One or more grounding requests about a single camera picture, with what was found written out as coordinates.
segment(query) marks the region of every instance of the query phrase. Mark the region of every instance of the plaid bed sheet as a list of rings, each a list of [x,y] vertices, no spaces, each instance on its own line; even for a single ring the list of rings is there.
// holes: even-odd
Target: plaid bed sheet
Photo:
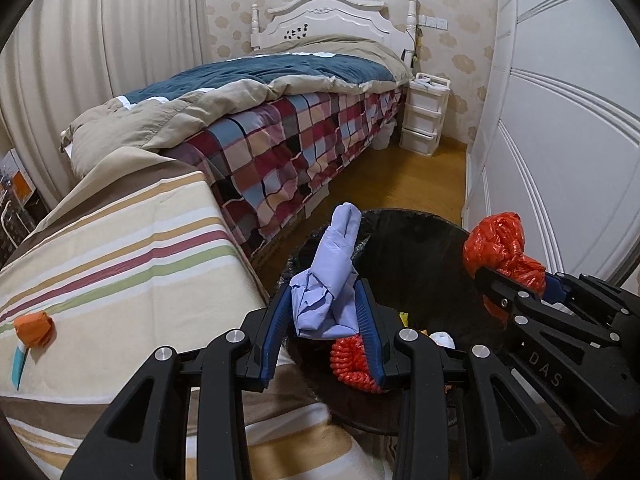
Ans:
[[[400,90],[284,96],[217,120],[161,155],[204,173],[251,257],[394,116]]]

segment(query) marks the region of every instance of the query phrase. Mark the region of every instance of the metal screw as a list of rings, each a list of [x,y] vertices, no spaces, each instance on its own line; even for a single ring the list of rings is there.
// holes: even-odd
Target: metal screw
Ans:
[[[169,357],[174,354],[174,351],[171,350],[168,346],[163,346],[156,350],[154,357],[158,359],[158,361],[166,361]]]
[[[403,328],[399,336],[403,341],[415,341],[418,339],[418,333],[413,328]]]
[[[473,355],[482,359],[484,359],[485,357],[489,357],[489,355],[491,354],[491,352],[489,352],[489,349],[484,345],[475,345],[471,349],[471,351],[473,352]]]
[[[226,333],[225,338],[230,343],[239,343],[244,339],[244,332],[242,330],[230,330]]]

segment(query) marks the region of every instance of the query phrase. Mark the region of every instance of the black trash can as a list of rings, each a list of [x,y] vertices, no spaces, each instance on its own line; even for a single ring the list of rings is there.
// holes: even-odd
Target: black trash can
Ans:
[[[326,226],[314,231],[287,261],[279,285],[308,269]],[[409,314],[409,326],[428,333],[444,331],[456,348],[502,343],[499,320],[484,308],[462,263],[468,233],[429,213],[376,209],[362,215],[353,265],[367,278],[379,304]],[[339,382],[332,374],[332,342],[290,337],[287,347],[308,384],[339,420],[360,430],[397,434],[400,396],[368,394]]]

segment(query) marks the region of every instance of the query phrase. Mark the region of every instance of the bedpost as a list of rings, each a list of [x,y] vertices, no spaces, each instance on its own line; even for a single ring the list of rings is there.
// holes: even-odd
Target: bedpost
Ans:
[[[417,23],[418,20],[415,9],[415,0],[409,0],[409,11],[406,15],[406,31],[409,33],[409,36],[411,36],[411,39],[414,40],[414,50],[404,53],[404,62],[407,66],[411,66],[413,64],[415,54],[415,26]]]
[[[260,34],[260,23],[258,22],[258,5],[251,6],[251,47],[254,50],[260,49],[258,35]]]

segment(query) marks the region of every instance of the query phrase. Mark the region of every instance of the white wooden headboard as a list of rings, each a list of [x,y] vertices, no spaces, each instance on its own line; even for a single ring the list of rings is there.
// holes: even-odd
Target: white wooden headboard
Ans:
[[[251,46],[267,48],[285,40],[321,34],[348,34],[388,46],[411,67],[415,53],[415,0],[409,0],[406,32],[394,28],[380,14],[384,2],[366,0],[293,0],[268,9],[273,16],[263,32],[258,24],[258,6],[252,5]]]

